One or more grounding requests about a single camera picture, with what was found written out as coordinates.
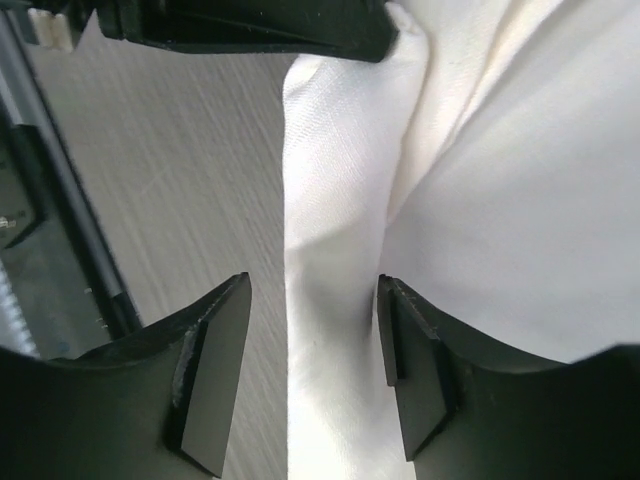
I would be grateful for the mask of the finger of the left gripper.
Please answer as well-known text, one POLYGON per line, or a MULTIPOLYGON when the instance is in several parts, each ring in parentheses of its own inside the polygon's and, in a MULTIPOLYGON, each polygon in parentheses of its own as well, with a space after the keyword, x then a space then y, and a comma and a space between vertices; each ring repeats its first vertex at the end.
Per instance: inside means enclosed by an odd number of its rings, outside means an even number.
POLYGON ((398 30, 382 1, 101 1, 102 34, 184 54, 291 53, 377 63, 398 30))

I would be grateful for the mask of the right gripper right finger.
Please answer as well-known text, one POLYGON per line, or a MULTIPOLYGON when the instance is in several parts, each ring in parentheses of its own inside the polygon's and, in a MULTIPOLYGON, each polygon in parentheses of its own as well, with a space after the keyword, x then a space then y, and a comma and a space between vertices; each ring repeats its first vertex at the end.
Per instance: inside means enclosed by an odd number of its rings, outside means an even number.
POLYGON ((377 313, 418 478, 638 477, 637 346, 555 362, 464 324, 387 275, 377 313))

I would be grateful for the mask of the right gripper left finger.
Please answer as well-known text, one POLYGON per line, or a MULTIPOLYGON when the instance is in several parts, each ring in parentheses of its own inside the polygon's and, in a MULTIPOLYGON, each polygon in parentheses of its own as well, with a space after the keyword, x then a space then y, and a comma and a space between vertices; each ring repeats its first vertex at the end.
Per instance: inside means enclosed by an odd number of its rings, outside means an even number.
POLYGON ((1 353, 5 479, 218 479, 251 309, 247 273, 74 360, 1 353))

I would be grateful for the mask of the white cloth napkin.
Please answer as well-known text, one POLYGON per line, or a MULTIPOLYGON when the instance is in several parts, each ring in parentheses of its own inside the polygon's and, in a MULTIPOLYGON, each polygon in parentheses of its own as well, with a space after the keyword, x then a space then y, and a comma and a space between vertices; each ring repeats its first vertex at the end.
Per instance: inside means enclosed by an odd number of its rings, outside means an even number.
POLYGON ((283 89, 288 475, 410 479, 378 276, 520 349, 639 339, 639 5, 400 1, 283 89))

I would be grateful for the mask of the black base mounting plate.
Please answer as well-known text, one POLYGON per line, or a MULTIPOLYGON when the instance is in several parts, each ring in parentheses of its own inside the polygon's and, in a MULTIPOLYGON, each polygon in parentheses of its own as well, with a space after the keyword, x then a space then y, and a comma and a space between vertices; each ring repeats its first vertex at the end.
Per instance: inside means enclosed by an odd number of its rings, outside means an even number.
POLYGON ((19 27, 1 13, 1 265, 39 358, 77 358, 142 323, 19 27))

